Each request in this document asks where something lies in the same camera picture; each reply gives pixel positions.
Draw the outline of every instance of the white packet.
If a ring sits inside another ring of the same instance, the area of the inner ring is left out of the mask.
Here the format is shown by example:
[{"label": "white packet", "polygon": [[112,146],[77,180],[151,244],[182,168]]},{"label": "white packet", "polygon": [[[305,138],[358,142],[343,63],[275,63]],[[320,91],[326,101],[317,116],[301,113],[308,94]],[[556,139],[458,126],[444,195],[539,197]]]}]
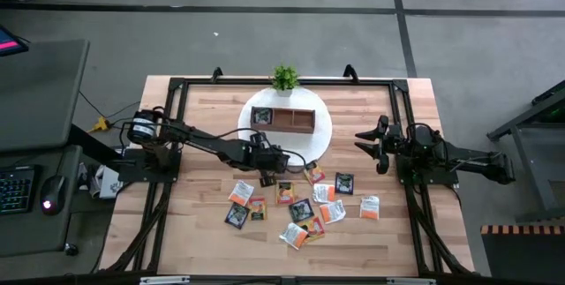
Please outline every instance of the white packet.
[{"label": "white packet", "polygon": [[341,200],[321,205],[320,210],[321,217],[324,219],[326,224],[340,221],[345,218],[345,208],[343,207],[343,202]]},{"label": "white packet", "polygon": [[300,228],[296,223],[289,223],[289,226],[284,230],[284,232],[279,236],[284,242],[290,244],[293,248],[297,249],[302,245],[308,232]]},{"label": "white packet", "polygon": [[359,218],[379,220],[379,197],[368,196],[361,199]]},{"label": "white packet", "polygon": [[335,200],[335,186],[332,184],[314,184],[314,201],[328,203]]},{"label": "white packet", "polygon": [[247,201],[253,194],[254,189],[255,187],[253,187],[252,185],[238,180],[236,186],[233,188],[233,191],[230,194],[229,200],[241,206],[245,206],[245,204],[247,204]]}]

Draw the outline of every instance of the wooden table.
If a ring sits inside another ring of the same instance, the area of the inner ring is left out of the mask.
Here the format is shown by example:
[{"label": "wooden table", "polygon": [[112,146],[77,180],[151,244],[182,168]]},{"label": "wooden table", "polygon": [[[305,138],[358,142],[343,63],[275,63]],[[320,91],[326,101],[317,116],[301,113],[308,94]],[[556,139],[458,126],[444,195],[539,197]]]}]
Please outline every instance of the wooden table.
[{"label": "wooden table", "polygon": [[[147,77],[140,105],[143,109],[164,105],[169,78]],[[431,80],[408,81],[416,122],[441,130]],[[264,86],[190,86],[185,122],[211,134],[232,130],[237,127],[240,109],[262,88]],[[386,175],[377,175],[375,161],[353,145],[354,134],[374,128],[381,114],[392,118],[387,88],[308,88],[327,104],[334,125],[330,147],[320,159],[327,176],[322,183],[333,183],[336,171],[355,174],[354,195],[338,195],[345,204],[346,218],[325,225],[324,238],[297,251],[279,239],[290,222],[290,214],[288,207],[275,204],[274,186],[260,188],[258,172],[231,169],[215,156],[185,146],[179,178],[169,203],[160,274],[417,275],[408,209],[403,187],[396,178],[395,163],[390,161]],[[406,125],[400,95],[398,99],[403,125]],[[301,199],[310,198],[312,202],[312,186],[302,175],[285,177],[296,184]],[[228,195],[239,179],[255,186],[254,195],[265,196],[268,202],[268,220],[248,220],[241,230],[223,221],[230,209]],[[132,184],[119,194],[101,267],[111,265],[138,232],[147,187],[147,184]],[[473,270],[456,196],[442,186],[430,186],[429,190],[439,235],[461,263]],[[358,218],[361,197],[366,195],[380,198],[378,221]],[[320,215],[317,206],[314,211]],[[432,266],[429,243],[424,235],[426,262]],[[152,238],[149,237],[146,248],[146,263]]]}]

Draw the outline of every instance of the computer mouse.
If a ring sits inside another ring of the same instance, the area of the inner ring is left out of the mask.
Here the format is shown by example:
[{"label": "computer mouse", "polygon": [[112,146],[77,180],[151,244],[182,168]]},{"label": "computer mouse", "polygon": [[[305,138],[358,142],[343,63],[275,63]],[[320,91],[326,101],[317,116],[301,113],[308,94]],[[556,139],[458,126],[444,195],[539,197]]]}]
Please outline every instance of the computer mouse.
[{"label": "computer mouse", "polygon": [[46,215],[55,215],[64,207],[64,190],[66,178],[62,175],[54,175],[43,183],[40,191],[41,210]]}]

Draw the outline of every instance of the gray concrete floor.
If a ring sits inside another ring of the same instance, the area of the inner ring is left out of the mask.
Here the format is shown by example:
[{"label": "gray concrete floor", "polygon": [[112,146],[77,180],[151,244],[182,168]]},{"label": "gray concrete floor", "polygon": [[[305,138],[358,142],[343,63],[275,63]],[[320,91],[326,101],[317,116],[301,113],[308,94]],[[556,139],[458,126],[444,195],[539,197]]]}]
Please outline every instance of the gray concrete floor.
[{"label": "gray concrete floor", "polygon": [[[406,8],[559,10],[563,0],[403,0]],[[210,6],[394,7],[393,0],[38,0],[41,3],[191,4]],[[137,101],[149,74],[268,74],[280,62],[303,75],[338,76],[353,64],[365,77],[406,77],[396,16],[0,11],[0,23],[30,41],[91,41],[82,91],[105,113]],[[565,19],[407,17],[419,77],[431,78],[447,140],[475,149],[496,146],[485,134],[528,108],[532,97],[565,76]],[[130,116],[130,109],[120,116]],[[75,123],[96,113],[79,100]],[[117,133],[99,135],[117,144]],[[538,208],[516,159],[518,182],[499,186],[460,173],[463,217],[475,266],[489,275],[479,228],[511,224]],[[100,233],[85,240],[100,240]],[[87,273],[75,266],[35,268],[34,275]],[[20,265],[30,264],[23,258]],[[17,270],[2,278],[24,277]]]}]

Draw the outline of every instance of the desk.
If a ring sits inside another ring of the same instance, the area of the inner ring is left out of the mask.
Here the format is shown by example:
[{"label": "desk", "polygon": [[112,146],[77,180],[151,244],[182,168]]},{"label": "desk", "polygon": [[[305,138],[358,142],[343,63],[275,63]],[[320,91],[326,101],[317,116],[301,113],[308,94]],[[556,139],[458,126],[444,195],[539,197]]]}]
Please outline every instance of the desk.
[{"label": "desk", "polygon": [[119,158],[72,123],[87,54],[87,41],[50,41],[0,61],[0,111],[10,117],[0,122],[0,152],[78,145],[100,162]]},{"label": "desk", "polygon": [[[164,105],[169,79],[168,76],[147,77],[140,104],[143,109]],[[430,79],[408,79],[408,82],[416,121],[440,130]],[[262,88],[190,86],[185,122],[211,134],[232,130],[237,127],[240,109]],[[345,220],[325,225],[324,238],[297,251],[278,238],[290,222],[290,214],[288,207],[275,205],[274,187],[260,188],[258,173],[231,169],[215,156],[185,146],[169,203],[159,274],[417,275],[406,199],[396,179],[395,163],[390,162],[386,175],[377,175],[375,161],[353,146],[356,132],[374,128],[381,114],[392,115],[388,90],[375,86],[308,88],[327,104],[334,125],[330,147],[320,159],[327,175],[323,183],[333,183],[336,171],[355,174],[354,195],[339,195],[347,211]],[[400,96],[397,98],[406,125]],[[296,183],[301,199],[311,197],[312,187],[302,175],[285,176]],[[248,221],[241,230],[223,222],[230,209],[228,195],[237,180],[252,184],[254,195],[267,198],[267,221]],[[439,235],[461,263],[473,270],[455,195],[440,186],[430,186],[429,190]],[[380,197],[378,221],[358,218],[361,197],[370,194]],[[114,263],[135,237],[146,195],[147,184],[132,184],[119,194],[101,268]],[[314,211],[320,215],[317,206]],[[423,243],[426,262],[431,266],[426,237]],[[148,246],[146,263],[150,250]]]},{"label": "desk", "polygon": [[[39,165],[39,177],[34,183],[32,209],[24,214],[0,216],[0,257],[62,251],[67,237],[71,216],[72,195],[77,189],[80,146],[67,146],[45,151],[32,151],[21,154],[0,155],[0,167],[9,167],[16,161],[18,165]],[[64,207],[57,215],[45,215],[41,210],[40,191],[45,180],[55,174],[67,178]]]}]

